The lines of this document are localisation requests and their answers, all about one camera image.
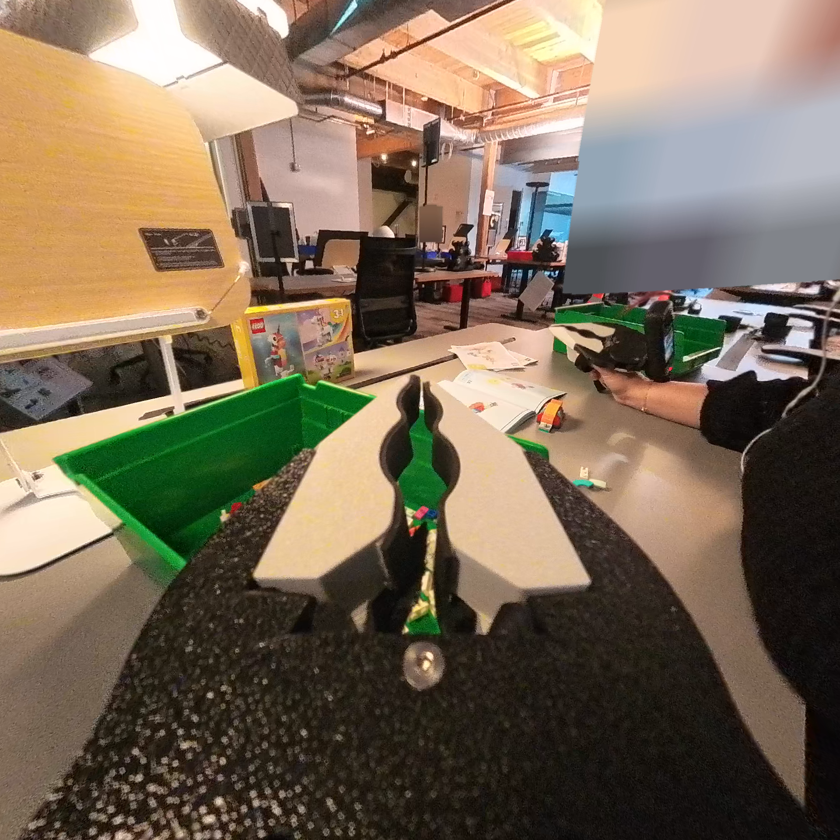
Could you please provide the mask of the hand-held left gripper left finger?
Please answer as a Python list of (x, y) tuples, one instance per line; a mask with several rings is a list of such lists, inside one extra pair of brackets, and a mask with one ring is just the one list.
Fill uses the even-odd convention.
[(305, 596), (361, 631), (404, 633), (422, 530), (411, 532), (398, 480), (421, 394), (418, 375), (394, 380), (315, 447), (254, 569), (260, 590)]

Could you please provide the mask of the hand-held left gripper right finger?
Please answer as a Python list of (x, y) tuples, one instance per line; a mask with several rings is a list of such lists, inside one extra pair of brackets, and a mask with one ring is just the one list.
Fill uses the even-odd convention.
[(441, 385), (423, 384), (433, 467), (446, 485), (437, 517), (435, 583), (488, 634), (502, 609), (584, 592), (592, 580), (527, 452)]

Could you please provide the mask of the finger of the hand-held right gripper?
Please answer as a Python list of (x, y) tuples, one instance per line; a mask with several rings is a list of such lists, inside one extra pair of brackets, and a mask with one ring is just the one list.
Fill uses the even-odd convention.
[(604, 346), (612, 341), (616, 326), (602, 322), (561, 322), (550, 325), (550, 331), (564, 346)]
[(566, 343), (566, 354), (573, 366), (584, 373), (591, 373), (594, 369), (616, 370), (616, 358), (614, 351), (618, 344), (614, 340), (606, 340), (598, 343), (597, 346), (589, 346), (584, 343)]

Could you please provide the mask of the pile of bricks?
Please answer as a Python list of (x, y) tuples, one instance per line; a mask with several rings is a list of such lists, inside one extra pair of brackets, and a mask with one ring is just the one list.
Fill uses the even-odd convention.
[[(303, 460), (297, 458), (275, 476), (255, 485), (251, 497), (237, 500), (221, 510), (219, 527), (204, 546), (232, 554), (245, 551), (254, 565), (297, 491), (304, 466)], [(374, 630), (436, 636), (442, 631), (434, 590), (438, 512), (407, 503), (405, 515), (413, 540), (412, 557), (418, 556), (417, 541), (425, 537), (423, 577), (407, 592), (385, 590), (377, 597), (373, 603)], [(334, 605), (309, 603), (290, 631), (294, 634), (338, 634), (355, 628), (353, 620), (343, 616)]]

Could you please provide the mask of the green plastic bin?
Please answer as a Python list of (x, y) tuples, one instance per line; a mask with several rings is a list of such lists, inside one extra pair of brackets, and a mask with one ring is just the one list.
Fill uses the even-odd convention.
[[(398, 483), (405, 504), (436, 508), (446, 485), (433, 467), (421, 387), (413, 459)], [(232, 647), (235, 638), (292, 634), (314, 601), (260, 590), (253, 579), (257, 562), (251, 565), (247, 552), (204, 545), (221, 510), (251, 497), (255, 485), (298, 458), (304, 473), (315, 447), (374, 398), (324, 382), (308, 385), (294, 375), (56, 458), (66, 477), (177, 572), (142, 639), (179, 632), (216, 647), (225, 638)]]
[[(641, 331), (647, 309), (603, 301), (579, 303), (557, 308), (554, 323), (623, 322)], [(716, 359), (722, 350), (724, 333), (725, 325), (720, 320), (675, 313), (675, 361), (670, 380), (685, 377)], [(566, 346), (553, 339), (555, 352), (566, 354)]]

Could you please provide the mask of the person's right forearm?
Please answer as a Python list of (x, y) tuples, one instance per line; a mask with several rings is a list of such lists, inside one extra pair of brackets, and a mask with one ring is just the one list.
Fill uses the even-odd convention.
[(694, 427), (709, 444), (741, 453), (775, 429), (783, 447), (800, 442), (838, 455), (839, 373), (762, 381), (756, 373), (704, 384), (651, 385), (643, 409)]

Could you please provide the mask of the yellow toy set box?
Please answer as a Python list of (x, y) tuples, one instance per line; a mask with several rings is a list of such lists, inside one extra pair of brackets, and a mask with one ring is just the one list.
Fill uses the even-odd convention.
[(352, 304), (346, 298), (248, 308), (232, 324), (246, 388), (301, 375), (340, 383), (354, 375)]

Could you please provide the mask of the person's right hand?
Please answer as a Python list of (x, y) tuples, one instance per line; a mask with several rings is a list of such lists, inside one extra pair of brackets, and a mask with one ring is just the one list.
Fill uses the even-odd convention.
[(641, 413), (647, 412), (648, 398), (654, 382), (637, 373), (594, 368), (590, 377), (595, 385), (602, 386), (615, 402)]

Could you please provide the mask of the open instruction booklet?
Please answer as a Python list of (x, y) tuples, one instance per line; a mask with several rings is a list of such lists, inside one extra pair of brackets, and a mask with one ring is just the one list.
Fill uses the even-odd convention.
[(566, 394), (497, 371), (464, 370), (437, 385), (505, 434), (535, 419), (548, 403)]

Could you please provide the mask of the black mesh office chair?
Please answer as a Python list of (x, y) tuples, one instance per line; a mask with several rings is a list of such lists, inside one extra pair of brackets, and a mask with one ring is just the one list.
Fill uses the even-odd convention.
[(417, 330), (414, 300), (415, 237), (366, 236), (353, 293), (353, 349), (400, 343)]

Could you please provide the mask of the long wooden desk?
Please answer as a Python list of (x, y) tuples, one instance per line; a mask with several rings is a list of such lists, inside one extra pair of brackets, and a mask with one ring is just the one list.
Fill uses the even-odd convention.
[[(469, 326), (469, 310), (472, 301), (471, 289), (474, 282), (501, 283), (501, 274), (486, 269), (451, 271), (432, 269), (414, 274), (415, 289), (427, 286), (457, 286), (462, 289), (458, 309), (457, 329)], [(251, 306), (267, 306), (290, 299), (302, 299), (306, 295), (318, 298), (347, 298), (356, 290), (356, 280), (338, 275), (292, 276), (288, 278), (258, 277), (250, 280)]]

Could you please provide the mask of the monitor on tripod stand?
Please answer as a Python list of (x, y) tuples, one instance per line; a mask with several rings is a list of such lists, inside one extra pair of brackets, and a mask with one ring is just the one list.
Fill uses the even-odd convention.
[(250, 242), (259, 268), (294, 264), (299, 260), (293, 203), (246, 202), (232, 212), (237, 237)]

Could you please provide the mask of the printed picture sheet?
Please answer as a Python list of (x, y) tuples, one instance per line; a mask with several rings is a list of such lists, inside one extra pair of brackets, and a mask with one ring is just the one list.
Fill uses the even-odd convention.
[(57, 357), (1, 363), (1, 404), (40, 422), (87, 393), (92, 382)]

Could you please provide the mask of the wood-look desk lamp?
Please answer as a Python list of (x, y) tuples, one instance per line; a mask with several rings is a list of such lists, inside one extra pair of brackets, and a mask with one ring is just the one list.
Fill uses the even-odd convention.
[(2, 362), (227, 327), (250, 268), (189, 112), (126, 70), (2, 29)]

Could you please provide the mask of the overhead light fixture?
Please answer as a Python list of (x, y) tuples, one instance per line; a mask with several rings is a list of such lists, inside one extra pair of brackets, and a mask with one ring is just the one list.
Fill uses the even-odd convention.
[(8, 1), (2, 29), (168, 90), (206, 142), (298, 115), (287, 14), (273, 1)]

